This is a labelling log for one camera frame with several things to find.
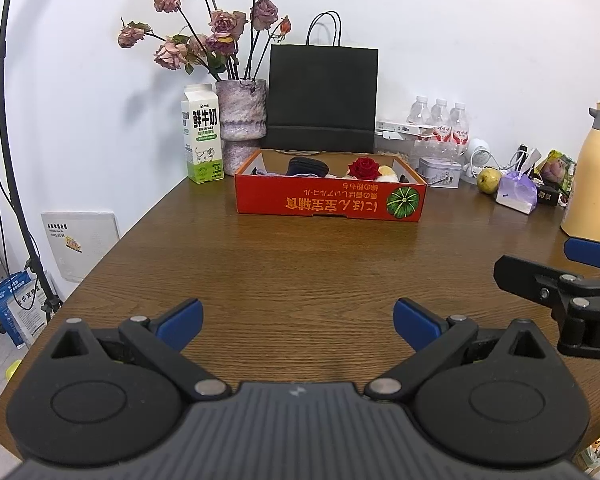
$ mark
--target thermos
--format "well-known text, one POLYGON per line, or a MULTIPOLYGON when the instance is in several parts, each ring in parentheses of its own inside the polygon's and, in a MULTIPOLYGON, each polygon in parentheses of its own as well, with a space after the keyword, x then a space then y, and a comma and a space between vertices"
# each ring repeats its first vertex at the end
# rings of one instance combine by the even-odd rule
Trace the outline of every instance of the thermos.
POLYGON ((582 145, 562 230, 571 237, 600 242, 600 103, 589 109, 593 128, 582 145))

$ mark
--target open box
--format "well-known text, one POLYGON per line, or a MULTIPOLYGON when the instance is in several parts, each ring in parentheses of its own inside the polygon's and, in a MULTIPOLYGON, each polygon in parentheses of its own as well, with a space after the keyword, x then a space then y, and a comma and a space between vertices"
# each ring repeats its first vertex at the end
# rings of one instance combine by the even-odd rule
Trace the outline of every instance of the open box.
POLYGON ((417 222, 422 214, 427 184, 404 161, 389 155, 367 153, 283 153, 258 150, 235 174, 239 213, 346 216, 371 220, 417 222), (284 176, 289 160, 302 155, 321 160, 330 173, 344 175, 359 156, 391 167, 405 182, 375 182, 343 178, 284 176), (280 176, 253 174, 256 170, 280 176))

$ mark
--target white access panel cover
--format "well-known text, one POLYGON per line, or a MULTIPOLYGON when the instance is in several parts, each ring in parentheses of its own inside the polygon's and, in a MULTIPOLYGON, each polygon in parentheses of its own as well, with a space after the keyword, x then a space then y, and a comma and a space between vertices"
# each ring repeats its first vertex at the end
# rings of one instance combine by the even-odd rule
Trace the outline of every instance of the white access panel cover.
POLYGON ((119 240, 113 213, 42 213, 46 238, 69 282, 81 282, 119 240))

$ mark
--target red rose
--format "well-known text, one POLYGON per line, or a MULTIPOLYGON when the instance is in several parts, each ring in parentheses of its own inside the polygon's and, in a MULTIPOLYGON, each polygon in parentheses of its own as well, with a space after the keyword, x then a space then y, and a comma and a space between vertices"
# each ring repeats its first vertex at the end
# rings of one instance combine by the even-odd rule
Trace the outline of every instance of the red rose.
POLYGON ((380 176, 380 164, 368 156, 360 156, 353 164, 349 164, 349 174, 360 180, 375 180, 380 176))

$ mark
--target green and white milk carton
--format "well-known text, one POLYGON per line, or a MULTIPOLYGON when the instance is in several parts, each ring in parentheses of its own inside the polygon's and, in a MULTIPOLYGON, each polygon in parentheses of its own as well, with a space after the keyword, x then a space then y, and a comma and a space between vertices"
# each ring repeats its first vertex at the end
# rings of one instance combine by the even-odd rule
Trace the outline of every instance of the green and white milk carton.
POLYGON ((189 178, 196 184, 224 178, 218 96, 210 84, 188 85, 182 125, 189 178))

